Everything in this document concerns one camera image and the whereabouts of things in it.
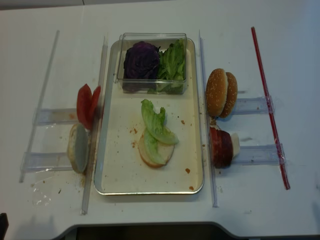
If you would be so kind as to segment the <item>tomato slice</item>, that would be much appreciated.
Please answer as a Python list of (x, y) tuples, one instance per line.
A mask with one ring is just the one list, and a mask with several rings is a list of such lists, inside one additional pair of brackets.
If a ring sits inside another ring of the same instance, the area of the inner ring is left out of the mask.
[(78, 121), (87, 129), (92, 130), (93, 114), (91, 112), (92, 92), (90, 87), (85, 84), (77, 94), (76, 113)]
[(101, 86), (99, 85), (93, 91), (92, 98), (91, 98), (91, 105), (90, 105), (89, 112), (88, 112), (88, 120), (89, 120), (91, 128), (93, 126), (94, 114), (95, 114), (96, 107), (98, 105), (100, 93), (101, 93)]

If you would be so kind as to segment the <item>green lettuce in container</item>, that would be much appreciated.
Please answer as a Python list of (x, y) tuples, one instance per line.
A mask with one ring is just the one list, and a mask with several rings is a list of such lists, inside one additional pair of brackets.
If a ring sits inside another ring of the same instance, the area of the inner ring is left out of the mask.
[(186, 79), (185, 40), (183, 38), (177, 39), (169, 45), (167, 50), (160, 52), (159, 57), (157, 80), (160, 82), (147, 92), (149, 94), (182, 94)]

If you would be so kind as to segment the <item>stack of meat patties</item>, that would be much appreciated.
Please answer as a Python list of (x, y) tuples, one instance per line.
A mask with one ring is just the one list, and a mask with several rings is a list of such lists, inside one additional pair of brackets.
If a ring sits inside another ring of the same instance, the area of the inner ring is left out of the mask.
[(230, 134), (211, 127), (210, 140), (214, 167), (217, 169), (229, 167), (233, 159), (233, 146)]

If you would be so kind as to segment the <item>white cheese slice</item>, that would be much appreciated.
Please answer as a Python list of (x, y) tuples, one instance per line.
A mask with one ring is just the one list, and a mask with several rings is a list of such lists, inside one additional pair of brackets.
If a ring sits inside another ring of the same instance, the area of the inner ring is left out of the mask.
[(235, 158), (240, 152), (240, 140), (237, 133), (230, 135), (231, 144), (232, 144), (232, 157)]

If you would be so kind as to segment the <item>bottom bun slice on tray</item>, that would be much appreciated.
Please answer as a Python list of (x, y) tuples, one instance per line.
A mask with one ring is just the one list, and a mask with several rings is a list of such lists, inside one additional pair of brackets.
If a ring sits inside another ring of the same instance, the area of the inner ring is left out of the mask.
[(138, 150), (139, 150), (139, 155), (142, 159), (142, 161), (148, 165), (151, 168), (161, 168), (165, 166), (169, 160), (171, 159), (173, 152), (174, 152), (174, 145), (168, 145), (164, 144), (161, 142), (156, 142), (157, 143), (157, 150), (158, 153), (164, 158), (164, 164), (159, 164), (151, 161), (151, 159), (148, 157), (146, 149), (145, 149), (145, 144), (144, 144), (144, 136), (142, 135), (139, 139), (138, 142)]

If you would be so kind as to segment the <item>clear plastic container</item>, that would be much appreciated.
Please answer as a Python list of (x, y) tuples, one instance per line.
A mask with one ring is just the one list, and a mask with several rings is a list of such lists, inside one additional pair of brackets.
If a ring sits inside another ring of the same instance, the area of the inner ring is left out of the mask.
[[(135, 92), (127, 92), (123, 90), (123, 83), (128, 80), (124, 78), (124, 61), (126, 57), (126, 52), (130, 49), (135, 43), (140, 41), (144, 41), (146, 43), (150, 43), (159, 48), (159, 53), (164, 52), (168, 49), (170, 44), (174, 43), (178, 39), (184, 39), (185, 46), (185, 80), (184, 80), (184, 89), (185, 91), (185, 83), (187, 81), (187, 36), (184, 33), (124, 33), (119, 38), (118, 43), (118, 61), (116, 65), (116, 74), (115, 74), (115, 82), (120, 85), (120, 88), (124, 93), (133, 94), (133, 93), (146, 93), (148, 94), (149, 88), (141, 89)], [(153, 83), (161, 82), (160, 80), (152, 81)]]

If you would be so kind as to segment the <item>purple cabbage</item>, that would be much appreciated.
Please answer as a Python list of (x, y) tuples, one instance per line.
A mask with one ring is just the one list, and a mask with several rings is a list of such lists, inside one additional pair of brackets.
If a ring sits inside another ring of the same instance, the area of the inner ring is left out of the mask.
[(123, 78), (127, 82), (122, 84), (122, 89), (126, 92), (155, 89), (152, 81), (157, 78), (159, 64), (158, 47), (145, 41), (135, 43), (125, 54)]

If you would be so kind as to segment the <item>sesame bun top front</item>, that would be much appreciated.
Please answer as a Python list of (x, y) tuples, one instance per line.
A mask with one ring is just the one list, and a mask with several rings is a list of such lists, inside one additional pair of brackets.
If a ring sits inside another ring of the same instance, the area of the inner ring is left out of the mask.
[(206, 88), (205, 99), (207, 113), (211, 117), (219, 117), (225, 107), (228, 93), (228, 78), (222, 68), (217, 68), (209, 75)]

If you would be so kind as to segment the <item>sesame bun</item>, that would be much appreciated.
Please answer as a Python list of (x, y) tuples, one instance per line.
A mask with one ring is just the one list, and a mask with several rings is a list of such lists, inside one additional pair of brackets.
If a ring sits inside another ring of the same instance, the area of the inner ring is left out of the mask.
[(205, 99), (207, 113), (211, 117), (219, 117), (225, 107), (228, 93), (228, 78), (222, 68), (217, 68), (209, 75), (206, 88)]
[(236, 104), (238, 97), (238, 83), (236, 77), (231, 72), (226, 72), (227, 76), (227, 96), (222, 113), (219, 115), (220, 118), (228, 117)]

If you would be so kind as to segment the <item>clear holder upper right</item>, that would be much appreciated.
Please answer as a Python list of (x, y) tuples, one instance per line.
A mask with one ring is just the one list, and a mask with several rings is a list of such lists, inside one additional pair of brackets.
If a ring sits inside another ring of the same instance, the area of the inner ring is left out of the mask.
[(232, 110), (233, 115), (273, 114), (275, 111), (271, 96), (238, 98)]

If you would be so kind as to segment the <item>clear holder upper left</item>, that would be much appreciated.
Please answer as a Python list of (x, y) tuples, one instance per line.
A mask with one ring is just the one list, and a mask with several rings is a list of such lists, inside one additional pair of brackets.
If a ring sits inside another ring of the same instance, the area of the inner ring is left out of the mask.
[(35, 126), (47, 125), (73, 125), (78, 123), (77, 110), (75, 108), (36, 110), (32, 124)]

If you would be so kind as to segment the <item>clear holder lower left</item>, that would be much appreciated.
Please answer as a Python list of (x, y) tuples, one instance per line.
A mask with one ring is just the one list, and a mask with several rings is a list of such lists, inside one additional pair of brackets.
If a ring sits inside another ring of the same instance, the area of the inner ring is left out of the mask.
[(25, 152), (20, 166), (21, 172), (72, 171), (65, 152), (40, 153)]

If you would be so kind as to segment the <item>clear rail left of tray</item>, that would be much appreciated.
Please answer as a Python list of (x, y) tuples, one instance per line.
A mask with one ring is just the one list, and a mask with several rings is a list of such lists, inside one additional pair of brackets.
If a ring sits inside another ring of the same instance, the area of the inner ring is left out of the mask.
[(100, 60), (100, 69), (99, 69), (99, 78), (98, 78), (98, 86), (101, 87), (101, 91), (100, 91), (100, 95), (97, 102), (97, 108), (95, 110), (95, 116), (93, 118), (90, 148), (88, 152), (88, 163), (86, 167), (85, 183), (84, 183), (82, 204), (81, 204), (81, 211), (80, 211), (80, 214), (82, 216), (85, 216), (88, 214), (92, 176), (93, 176), (94, 163), (96, 158), (95, 155), (96, 155), (97, 145), (99, 144), (99, 130), (100, 130), (99, 124), (100, 124), (100, 118), (101, 118), (101, 104), (103, 101), (107, 54), (108, 54), (108, 34), (104, 36), (102, 50), (101, 50), (101, 60)]

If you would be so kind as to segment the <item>clear rail right of tray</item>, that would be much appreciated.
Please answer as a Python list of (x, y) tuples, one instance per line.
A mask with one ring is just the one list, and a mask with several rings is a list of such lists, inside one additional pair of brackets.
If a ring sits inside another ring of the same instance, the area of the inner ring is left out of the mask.
[(216, 173), (215, 167), (212, 163), (212, 146), (211, 146), (211, 139), (210, 139), (210, 117), (207, 114), (207, 101), (206, 101), (206, 70), (205, 70), (205, 59), (204, 59), (204, 43), (201, 37), (201, 31), (198, 31), (198, 41), (199, 41), (199, 54), (200, 54), (200, 70), (201, 70), (201, 80), (203, 86), (203, 107), (204, 107), (204, 120), (205, 120), (205, 130), (208, 140), (208, 165), (209, 165), (209, 181), (210, 181), (210, 189), (211, 189), (211, 200), (212, 200), (212, 207), (218, 208), (218, 196), (217, 196), (217, 186), (216, 186)]

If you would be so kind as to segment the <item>clear rail far left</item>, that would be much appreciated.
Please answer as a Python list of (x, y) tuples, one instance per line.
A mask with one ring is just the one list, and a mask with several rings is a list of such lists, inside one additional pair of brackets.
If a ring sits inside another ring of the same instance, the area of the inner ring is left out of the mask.
[(32, 150), (32, 147), (33, 147), (35, 134), (36, 134), (36, 128), (38, 126), (38, 118), (39, 118), (40, 111), (42, 109), (42, 105), (43, 105), (43, 101), (44, 101), (47, 85), (48, 85), (49, 78), (50, 78), (52, 64), (53, 64), (53, 60), (54, 60), (54, 57), (55, 57), (55, 52), (56, 52), (58, 41), (59, 41), (59, 37), (60, 37), (60, 30), (57, 30), (56, 33), (55, 33), (53, 46), (52, 46), (52, 49), (51, 49), (51, 52), (50, 52), (49, 61), (48, 61), (47, 67), (46, 67), (45, 76), (44, 76), (43, 84), (42, 84), (42, 87), (41, 87), (41, 92), (40, 92), (40, 95), (39, 95), (39, 99), (38, 99), (38, 102), (37, 102), (35, 113), (33, 115), (32, 129), (31, 129), (31, 133), (30, 133), (27, 149), (26, 149), (26, 152), (23, 155), (21, 166), (20, 166), (20, 176), (19, 176), (19, 181), (18, 181), (19, 183), (23, 183), (24, 180), (25, 180), (25, 175), (26, 175), (26, 172), (27, 172), (26, 171), (27, 164), (29, 163), (29, 154), (31, 153), (31, 150)]

